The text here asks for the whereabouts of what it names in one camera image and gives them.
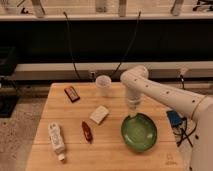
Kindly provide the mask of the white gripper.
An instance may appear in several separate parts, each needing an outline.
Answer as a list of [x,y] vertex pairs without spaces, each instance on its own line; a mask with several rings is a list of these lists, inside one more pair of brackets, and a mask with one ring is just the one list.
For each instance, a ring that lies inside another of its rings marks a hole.
[[137,114],[137,108],[140,105],[140,99],[126,99],[126,104],[128,107],[128,112],[131,117]]

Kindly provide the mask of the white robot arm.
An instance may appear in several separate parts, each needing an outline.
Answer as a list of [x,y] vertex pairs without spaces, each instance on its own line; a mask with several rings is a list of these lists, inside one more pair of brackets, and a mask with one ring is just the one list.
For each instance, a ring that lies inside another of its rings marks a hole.
[[135,108],[145,94],[197,123],[192,149],[191,171],[213,171],[213,97],[160,84],[148,79],[145,66],[136,66],[120,76],[125,100]]

